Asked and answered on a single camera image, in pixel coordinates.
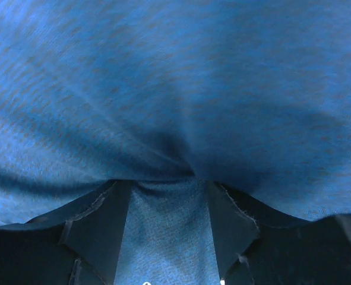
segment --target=blue cloth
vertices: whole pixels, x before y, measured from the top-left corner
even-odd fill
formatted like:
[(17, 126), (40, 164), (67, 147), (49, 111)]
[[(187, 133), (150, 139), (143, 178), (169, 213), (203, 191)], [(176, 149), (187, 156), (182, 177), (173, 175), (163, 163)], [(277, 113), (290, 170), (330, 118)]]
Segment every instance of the blue cloth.
[(351, 0), (0, 1), (0, 224), (107, 179), (116, 285), (219, 283), (205, 180), (351, 213)]

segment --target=wrinkled fabric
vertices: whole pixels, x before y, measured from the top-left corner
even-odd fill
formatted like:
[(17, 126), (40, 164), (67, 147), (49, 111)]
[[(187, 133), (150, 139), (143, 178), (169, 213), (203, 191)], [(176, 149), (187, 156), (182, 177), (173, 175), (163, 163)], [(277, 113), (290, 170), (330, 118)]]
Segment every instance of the wrinkled fabric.
[(219, 283), (206, 180), (351, 213), (351, 0), (0, 1), (0, 225), (108, 179), (116, 285)]

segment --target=blue shirt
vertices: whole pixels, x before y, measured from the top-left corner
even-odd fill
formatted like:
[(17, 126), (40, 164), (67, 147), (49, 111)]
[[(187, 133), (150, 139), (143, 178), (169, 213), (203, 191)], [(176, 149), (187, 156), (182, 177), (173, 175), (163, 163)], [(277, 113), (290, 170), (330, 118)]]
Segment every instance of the blue shirt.
[(116, 285), (219, 283), (205, 180), (351, 213), (351, 0), (0, 1), (0, 225), (107, 179)]

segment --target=black material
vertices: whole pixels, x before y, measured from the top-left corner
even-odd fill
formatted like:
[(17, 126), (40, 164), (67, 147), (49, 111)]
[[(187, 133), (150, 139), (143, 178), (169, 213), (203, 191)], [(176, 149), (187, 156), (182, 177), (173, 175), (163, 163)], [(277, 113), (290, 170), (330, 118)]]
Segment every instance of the black material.
[(131, 196), (105, 183), (26, 224), (0, 227), (0, 285), (112, 285)]
[[(225, 285), (351, 284), (351, 215), (309, 222), (216, 183), (208, 195)], [(243, 227), (250, 220), (257, 230)], [(249, 246), (243, 236), (251, 238)]]

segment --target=blue heathered fabric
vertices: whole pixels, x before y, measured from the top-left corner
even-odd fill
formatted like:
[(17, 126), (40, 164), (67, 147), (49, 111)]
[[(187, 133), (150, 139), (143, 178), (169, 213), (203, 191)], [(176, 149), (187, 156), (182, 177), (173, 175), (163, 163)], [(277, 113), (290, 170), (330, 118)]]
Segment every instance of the blue heathered fabric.
[(107, 179), (116, 285), (219, 283), (205, 180), (351, 213), (351, 0), (0, 1), (0, 224)]

